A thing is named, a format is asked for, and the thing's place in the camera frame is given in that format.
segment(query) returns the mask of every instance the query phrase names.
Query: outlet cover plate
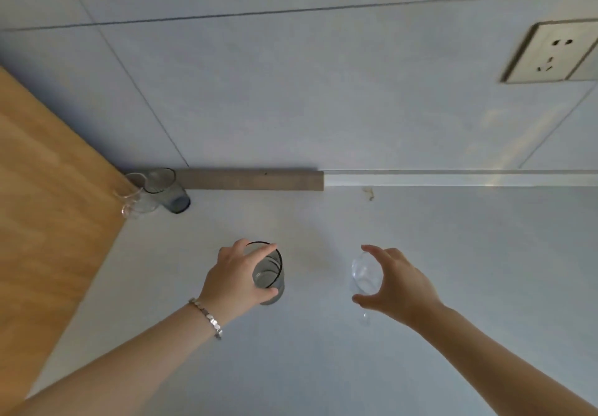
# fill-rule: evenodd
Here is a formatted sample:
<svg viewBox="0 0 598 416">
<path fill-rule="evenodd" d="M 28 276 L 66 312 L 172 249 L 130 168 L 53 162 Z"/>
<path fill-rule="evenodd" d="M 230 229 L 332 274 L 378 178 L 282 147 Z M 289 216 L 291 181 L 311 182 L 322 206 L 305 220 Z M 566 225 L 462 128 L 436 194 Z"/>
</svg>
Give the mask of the outlet cover plate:
<svg viewBox="0 0 598 416">
<path fill-rule="evenodd" d="M 536 24 L 503 82 L 557 82 L 567 80 L 598 41 L 598 19 Z"/>
</svg>

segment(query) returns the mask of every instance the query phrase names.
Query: hand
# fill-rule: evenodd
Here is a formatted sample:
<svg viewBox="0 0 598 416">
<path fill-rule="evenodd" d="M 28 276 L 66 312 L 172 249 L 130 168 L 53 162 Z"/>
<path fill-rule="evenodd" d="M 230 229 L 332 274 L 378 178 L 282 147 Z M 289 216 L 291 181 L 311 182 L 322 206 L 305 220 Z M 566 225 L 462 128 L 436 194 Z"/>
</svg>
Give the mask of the hand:
<svg viewBox="0 0 598 416">
<path fill-rule="evenodd" d="M 384 279 L 375 295 L 354 295 L 353 301 L 414 328 L 434 308 L 443 306 L 436 289 L 424 274 L 395 248 L 382 249 L 369 244 L 361 247 L 382 266 Z"/>
<path fill-rule="evenodd" d="M 232 247 L 221 247 L 216 265 L 208 271 L 199 302 L 224 325 L 245 314 L 256 304 L 278 295 L 278 289 L 258 289 L 252 277 L 255 266 L 276 250 L 275 244 L 244 255 L 248 239 L 235 241 Z"/>
</svg>

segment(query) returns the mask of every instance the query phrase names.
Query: silver bracelet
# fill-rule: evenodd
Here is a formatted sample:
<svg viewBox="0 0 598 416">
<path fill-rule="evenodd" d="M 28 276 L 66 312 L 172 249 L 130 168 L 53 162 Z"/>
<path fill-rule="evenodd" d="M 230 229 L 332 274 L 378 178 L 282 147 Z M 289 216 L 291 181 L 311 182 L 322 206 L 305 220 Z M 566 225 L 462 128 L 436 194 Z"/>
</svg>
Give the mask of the silver bracelet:
<svg viewBox="0 0 598 416">
<path fill-rule="evenodd" d="M 212 314 L 210 314 L 207 311 L 207 309 L 205 307 L 203 307 L 202 304 L 196 298 L 191 298 L 189 300 L 189 303 L 191 303 L 193 306 L 196 306 L 202 312 L 202 314 L 204 314 L 206 316 L 206 318 L 210 321 L 210 323 L 212 323 L 212 326 L 216 330 L 216 334 L 214 334 L 214 336 L 218 340 L 221 340 L 222 339 L 222 328 L 220 327 L 220 325 L 218 324 L 218 322 L 216 321 L 214 316 Z"/>
</svg>

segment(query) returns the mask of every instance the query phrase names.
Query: white trim strip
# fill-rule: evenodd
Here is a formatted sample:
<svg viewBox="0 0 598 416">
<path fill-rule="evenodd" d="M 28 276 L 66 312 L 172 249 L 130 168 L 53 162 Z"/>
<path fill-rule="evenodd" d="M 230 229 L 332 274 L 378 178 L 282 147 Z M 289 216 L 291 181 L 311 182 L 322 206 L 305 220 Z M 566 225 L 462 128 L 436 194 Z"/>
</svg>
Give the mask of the white trim strip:
<svg viewBox="0 0 598 416">
<path fill-rule="evenodd" d="M 598 186 L 598 171 L 324 171 L 324 186 Z"/>
</svg>

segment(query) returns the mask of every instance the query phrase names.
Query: wooden board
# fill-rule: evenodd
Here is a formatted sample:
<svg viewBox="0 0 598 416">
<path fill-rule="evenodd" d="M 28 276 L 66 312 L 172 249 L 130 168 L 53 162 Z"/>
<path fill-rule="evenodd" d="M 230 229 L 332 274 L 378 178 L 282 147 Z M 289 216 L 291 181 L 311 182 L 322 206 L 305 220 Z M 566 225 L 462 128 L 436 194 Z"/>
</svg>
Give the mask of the wooden board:
<svg viewBox="0 0 598 416">
<path fill-rule="evenodd" d="M 183 169 L 176 174 L 187 189 L 324 190 L 324 172 L 315 170 Z"/>
<path fill-rule="evenodd" d="M 28 393 L 122 224 L 127 180 L 0 67 L 0 414 Z"/>
</svg>

